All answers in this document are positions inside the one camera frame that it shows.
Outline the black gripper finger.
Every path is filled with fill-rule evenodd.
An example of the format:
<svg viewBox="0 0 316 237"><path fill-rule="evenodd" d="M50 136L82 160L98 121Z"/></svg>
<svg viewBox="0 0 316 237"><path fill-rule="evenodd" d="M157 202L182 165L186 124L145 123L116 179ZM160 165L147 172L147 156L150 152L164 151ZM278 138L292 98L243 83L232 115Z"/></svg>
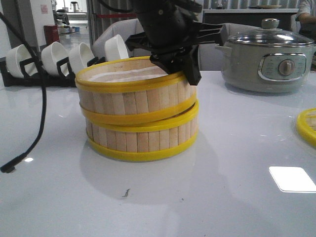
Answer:
<svg viewBox="0 0 316 237"><path fill-rule="evenodd" d="M179 54L183 73L190 85L198 85L201 79L198 65L198 45L193 45Z"/></svg>
<svg viewBox="0 0 316 237"><path fill-rule="evenodd" d="M177 59L179 50L158 54L151 52L150 61L160 67L167 74L173 74L182 71L181 62Z"/></svg>

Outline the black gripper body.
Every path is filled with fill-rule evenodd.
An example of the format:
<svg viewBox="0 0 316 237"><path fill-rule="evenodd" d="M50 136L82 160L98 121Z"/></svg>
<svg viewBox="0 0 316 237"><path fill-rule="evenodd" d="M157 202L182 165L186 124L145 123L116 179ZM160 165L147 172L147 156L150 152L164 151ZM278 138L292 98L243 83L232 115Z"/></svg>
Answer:
<svg viewBox="0 0 316 237"><path fill-rule="evenodd" d="M126 40L131 51L166 54L198 44L223 45L228 39L225 25L198 21L203 6L195 0L133 0L131 6L143 28Z"/></svg>

